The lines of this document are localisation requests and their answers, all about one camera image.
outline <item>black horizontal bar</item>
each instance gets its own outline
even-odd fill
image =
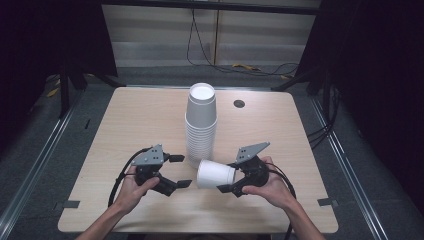
[[[240,11],[240,12],[285,13],[285,14],[299,14],[299,15],[334,14],[333,11],[322,10],[319,8],[223,3],[223,2],[209,2],[209,1],[100,0],[100,3],[105,5],[120,5],[120,6],[190,8],[190,9],[226,10],[226,11]]]

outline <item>forearm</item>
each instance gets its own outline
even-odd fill
[[[290,205],[284,207],[283,210],[289,217],[290,223],[298,239],[325,239],[299,202],[293,201]]]
[[[104,239],[124,216],[124,211],[112,205],[77,239]]]

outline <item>person's left arm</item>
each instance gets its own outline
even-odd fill
[[[134,166],[127,171],[127,174],[133,173],[135,173]],[[115,202],[77,239],[104,239],[115,225],[137,206],[147,190],[158,183],[159,178],[154,177],[147,180],[143,185],[138,186],[134,176],[126,176]]]

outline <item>black round hole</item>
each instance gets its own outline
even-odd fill
[[[234,106],[238,107],[238,108],[242,108],[244,107],[246,104],[242,101],[242,100],[235,100],[234,101]]]

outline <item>light wood surface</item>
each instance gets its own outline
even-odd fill
[[[186,155],[185,120],[189,89],[118,88],[106,110],[84,165],[69,197],[81,201],[64,209],[58,227],[84,231],[107,208],[112,186],[127,160],[156,144],[171,154]],[[235,100],[244,108],[236,108]],[[293,98],[288,93],[216,91],[218,125],[214,161],[235,161],[239,147],[269,141],[259,157],[271,156],[290,179],[299,202],[321,232],[338,229]],[[283,210],[257,196],[236,198],[215,189],[198,189],[197,169],[188,160],[166,162],[162,175],[173,181],[193,179],[187,189],[170,197],[149,191],[115,227],[119,232],[148,233],[279,233],[289,224]]]

